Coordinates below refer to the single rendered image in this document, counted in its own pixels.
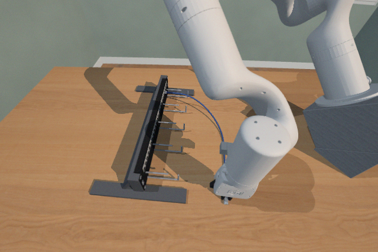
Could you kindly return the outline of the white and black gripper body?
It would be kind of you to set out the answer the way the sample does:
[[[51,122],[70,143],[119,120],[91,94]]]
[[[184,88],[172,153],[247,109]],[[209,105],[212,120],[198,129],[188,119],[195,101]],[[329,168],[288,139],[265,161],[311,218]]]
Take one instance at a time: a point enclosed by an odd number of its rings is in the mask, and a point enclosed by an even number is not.
[[[214,193],[219,196],[249,199],[257,190],[259,184],[252,189],[239,189],[233,186],[226,178],[226,174],[222,172],[222,168],[226,167],[225,163],[218,169],[214,179]]]

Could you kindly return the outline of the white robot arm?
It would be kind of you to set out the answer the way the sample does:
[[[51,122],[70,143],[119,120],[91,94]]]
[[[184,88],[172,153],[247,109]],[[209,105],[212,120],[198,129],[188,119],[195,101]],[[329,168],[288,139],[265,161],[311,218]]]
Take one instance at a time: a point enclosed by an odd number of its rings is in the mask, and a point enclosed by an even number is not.
[[[349,24],[354,0],[271,0],[281,22],[300,25],[327,11],[307,38],[307,47],[324,95],[315,104],[335,107],[378,96],[378,83],[366,76]],[[197,80],[212,100],[238,98],[256,116],[246,118],[222,172],[236,188],[254,188],[296,145],[298,128],[282,92],[243,64],[219,0],[164,0]]]

